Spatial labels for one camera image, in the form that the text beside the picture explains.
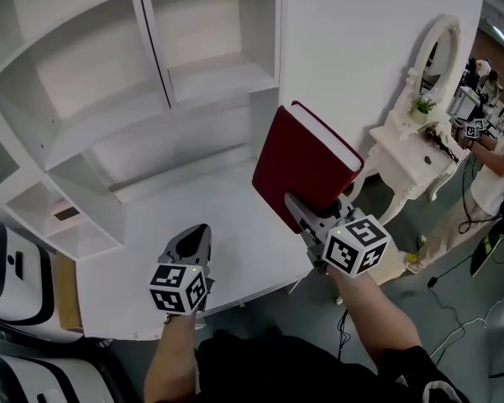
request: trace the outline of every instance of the white cable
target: white cable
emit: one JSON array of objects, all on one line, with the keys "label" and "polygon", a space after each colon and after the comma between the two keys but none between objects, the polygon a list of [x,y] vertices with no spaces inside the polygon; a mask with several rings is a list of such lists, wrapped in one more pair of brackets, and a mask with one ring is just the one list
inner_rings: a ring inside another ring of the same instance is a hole
[{"label": "white cable", "polygon": [[461,327],[459,327],[457,330],[454,330],[452,331],[447,338],[444,339],[444,342],[442,342],[437,349],[435,349],[433,351],[433,353],[429,356],[429,358],[432,358],[432,356],[434,356],[447,342],[448,340],[454,336],[458,331],[460,330],[463,330],[463,328],[465,328],[465,326],[468,326],[469,324],[472,324],[474,322],[477,322],[477,321],[482,321],[484,323],[483,327],[484,328],[487,328],[487,318],[489,317],[489,315],[491,314],[491,311],[495,308],[496,305],[499,305],[501,304],[502,302],[504,302],[504,296],[502,297],[502,300],[499,300],[497,301],[493,306],[491,306],[491,308],[489,309],[489,311],[487,311],[486,313],[486,317],[485,318],[475,318],[473,319],[472,321],[468,321],[466,322],[465,324],[463,324]]}]

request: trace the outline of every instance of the potted plant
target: potted plant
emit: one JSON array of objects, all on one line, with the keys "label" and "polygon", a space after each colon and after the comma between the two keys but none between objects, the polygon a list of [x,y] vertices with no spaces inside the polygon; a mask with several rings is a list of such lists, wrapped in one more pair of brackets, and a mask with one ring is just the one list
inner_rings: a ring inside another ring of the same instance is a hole
[{"label": "potted plant", "polygon": [[414,102],[414,109],[412,110],[412,119],[414,119],[417,123],[423,124],[428,119],[428,114],[432,111],[432,109],[437,106],[431,98],[420,96]]}]

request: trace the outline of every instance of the black sleeve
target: black sleeve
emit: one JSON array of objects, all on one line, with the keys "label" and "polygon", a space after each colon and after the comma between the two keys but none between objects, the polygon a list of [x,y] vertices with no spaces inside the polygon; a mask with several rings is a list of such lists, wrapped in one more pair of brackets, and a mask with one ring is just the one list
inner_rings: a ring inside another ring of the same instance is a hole
[{"label": "black sleeve", "polygon": [[[405,351],[385,351],[381,357],[379,379],[388,385],[397,384],[398,387],[404,387],[404,390],[416,399],[415,401],[469,403],[469,400],[437,369],[426,351],[419,346]],[[433,396],[433,399],[423,399],[424,392]]]}]

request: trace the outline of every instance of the white t-shirt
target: white t-shirt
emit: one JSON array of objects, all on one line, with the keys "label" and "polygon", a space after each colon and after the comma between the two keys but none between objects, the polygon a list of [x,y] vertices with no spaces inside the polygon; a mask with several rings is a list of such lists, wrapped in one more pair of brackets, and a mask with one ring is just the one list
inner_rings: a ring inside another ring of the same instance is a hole
[{"label": "white t-shirt", "polygon": [[477,60],[476,61],[476,72],[479,77],[489,75],[491,72],[491,66],[486,60]]},{"label": "white t-shirt", "polygon": [[[496,145],[495,153],[504,154],[504,138]],[[472,182],[470,193],[478,206],[489,215],[495,216],[504,200],[504,178],[497,176],[493,170],[484,165]]]}]

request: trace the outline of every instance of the green plant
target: green plant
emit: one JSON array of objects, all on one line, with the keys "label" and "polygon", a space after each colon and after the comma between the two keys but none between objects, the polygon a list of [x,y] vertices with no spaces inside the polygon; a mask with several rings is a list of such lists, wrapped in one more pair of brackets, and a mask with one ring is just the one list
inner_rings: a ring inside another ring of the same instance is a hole
[{"label": "green plant", "polygon": [[435,106],[437,106],[437,103],[435,103],[431,98],[423,98],[422,96],[420,96],[415,102],[415,108],[426,115],[430,113]]}]

